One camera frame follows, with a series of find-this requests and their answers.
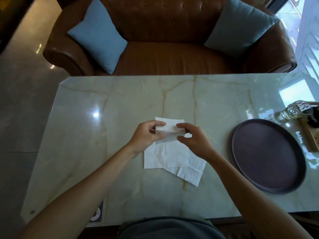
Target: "dark round tray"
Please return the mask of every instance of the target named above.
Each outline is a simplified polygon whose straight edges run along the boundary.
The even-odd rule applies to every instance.
[[[305,179],[307,167],[299,143],[271,121],[251,119],[239,124],[232,137],[232,153],[241,173],[264,191],[289,193]]]

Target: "throw pillow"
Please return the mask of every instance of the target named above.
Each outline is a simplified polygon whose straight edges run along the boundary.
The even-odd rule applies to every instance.
[[[100,0],[91,2],[83,21],[69,30],[68,34],[109,74],[114,72],[127,45],[127,41],[117,32]]]
[[[204,45],[237,58],[278,21],[240,0],[229,0]]]

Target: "marble tabletop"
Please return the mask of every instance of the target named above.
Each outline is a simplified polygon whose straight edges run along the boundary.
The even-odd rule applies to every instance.
[[[140,122],[155,117],[199,125],[228,160],[229,138],[242,121],[265,118],[296,100],[319,101],[317,81],[304,74],[70,77],[58,88],[21,216],[28,222],[125,145]],[[319,153],[307,149],[298,121],[283,125],[306,157],[303,184],[265,194],[287,212],[319,210]],[[152,216],[239,216],[221,180],[206,165],[198,187],[164,169],[131,160],[104,199],[102,221],[119,225]]]

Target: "glossy floor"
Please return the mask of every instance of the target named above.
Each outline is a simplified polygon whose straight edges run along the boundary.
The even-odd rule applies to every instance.
[[[61,8],[35,0],[0,55],[0,238],[24,225],[20,210],[59,82],[42,55]]]

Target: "brown leather sofa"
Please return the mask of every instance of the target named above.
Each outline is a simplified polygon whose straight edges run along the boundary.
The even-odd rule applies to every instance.
[[[58,17],[44,57],[71,76],[108,74],[68,34],[92,0],[77,0]],[[114,76],[290,72],[297,64],[283,25],[270,28],[240,59],[206,48],[227,0],[100,0],[128,41]],[[244,2],[254,5],[251,0]],[[269,14],[264,7],[259,7]]]

